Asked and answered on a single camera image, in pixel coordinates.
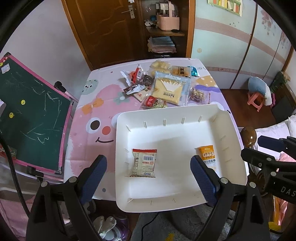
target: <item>pink basket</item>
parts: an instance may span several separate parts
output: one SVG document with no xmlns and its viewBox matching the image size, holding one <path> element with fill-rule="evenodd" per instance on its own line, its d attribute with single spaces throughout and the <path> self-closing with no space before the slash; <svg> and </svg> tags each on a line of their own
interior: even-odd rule
<svg viewBox="0 0 296 241">
<path fill-rule="evenodd" d="M 172 13 L 172 3 L 168 2 L 169 17 L 163 17 L 162 15 L 157 15 L 157 25 L 161 30 L 170 31 L 172 29 L 180 29 L 180 18 L 173 17 Z"/>
</svg>

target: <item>shelf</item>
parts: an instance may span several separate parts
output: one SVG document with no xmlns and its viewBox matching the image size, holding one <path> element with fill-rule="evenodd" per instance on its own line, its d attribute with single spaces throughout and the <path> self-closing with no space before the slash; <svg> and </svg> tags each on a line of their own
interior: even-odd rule
<svg viewBox="0 0 296 241">
<path fill-rule="evenodd" d="M 151 37 L 161 37 L 161 36 L 185 36 L 183 32 L 173 33 L 172 31 L 163 31 L 159 28 L 147 27 L 147 31 Z"/>
</svg>

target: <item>white tray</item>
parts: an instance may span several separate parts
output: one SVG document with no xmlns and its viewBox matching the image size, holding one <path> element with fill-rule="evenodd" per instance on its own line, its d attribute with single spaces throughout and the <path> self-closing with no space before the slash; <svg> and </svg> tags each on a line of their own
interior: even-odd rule
<svg viewBox="0 0 296 241">
<path fill-rule="evenodd" d="M 124 112 L 116 131 L 115 191 L 125 212 L 156 212 L 205 203 L 190 170 L 198 147 L 213 145 L 216 173 L 246 185 L 239 140 L 227 111 L 216 104 Z M 155 178 L 129 177 L 132 149 L 157 149 Z"/>
</svg>

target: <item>pink cartoon tablecloth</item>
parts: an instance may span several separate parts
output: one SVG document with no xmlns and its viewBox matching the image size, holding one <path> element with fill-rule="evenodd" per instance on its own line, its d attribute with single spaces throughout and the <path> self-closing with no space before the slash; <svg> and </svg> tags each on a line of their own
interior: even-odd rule
<svg viewBox="0 0 296 241">
<path fill-rule="evenodd" d="M 196 81 L 199 88 L 211 93 L 210 103 L 230 113 L 243 148 L 234 118 L 220 89 L 199 59 L 169 58 L 172 65 L 195 66 L 200 74 Z M 65 158 L 64 181 L 78 176 L 102 154 L 107 157 L 107 171 L 95 194 L 96 199 L 115 200 L 115 138 L 117 117 L 122 112 L 139 110 L 141 103 L 133 96 L 126 96 L 127 87 L 120 71 L 134 71 L 138 64 L 147 71 L 155 59 L 113 65 L 90 73 L 79 99 L 68 140 Z"/>
</svg>

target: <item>green chalkboard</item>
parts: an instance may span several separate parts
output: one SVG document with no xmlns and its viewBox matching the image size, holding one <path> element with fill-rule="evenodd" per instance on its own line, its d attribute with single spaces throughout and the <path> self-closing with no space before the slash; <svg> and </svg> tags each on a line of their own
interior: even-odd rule
<svg viewBox="0 0 296 241">
<path fill-rule="evenodd" d="M 12 55 L 0 67 L 0 99 L 6 108 L 0 131 L 16 149 L 16 159 L 38 167 L 60 171 L 60 147 L 72 100 L 40 80 Z"/>
</svg>

